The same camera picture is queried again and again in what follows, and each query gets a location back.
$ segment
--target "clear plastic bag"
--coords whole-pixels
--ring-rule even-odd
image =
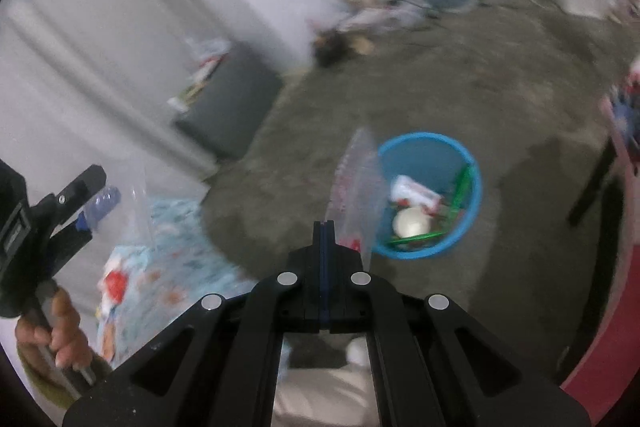
[[[103,168],[107,174],[106,185],[82,210],[94,236],[92,242],[109,252],[116,245],[155,248],[144,166],[123,160],[109,162]],[[119,194],[117,203],[106,215],[98,211],[99,220],[95,219],[96,207],[104,198],[113,198],[114,187]]]
[[[324,219],[335,224],[335,241],[360,252],[369,269],[371,248],[386,205],[388,187],[371,133],[360,128],[335,171],[334,186]]]

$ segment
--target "trash in bucket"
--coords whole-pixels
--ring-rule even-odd
[[[396,137],[378,155],[391,189],[374,251],[417,259],[456,243],[475,220],[482,195],[478,165],[466,148],[424,132]]]

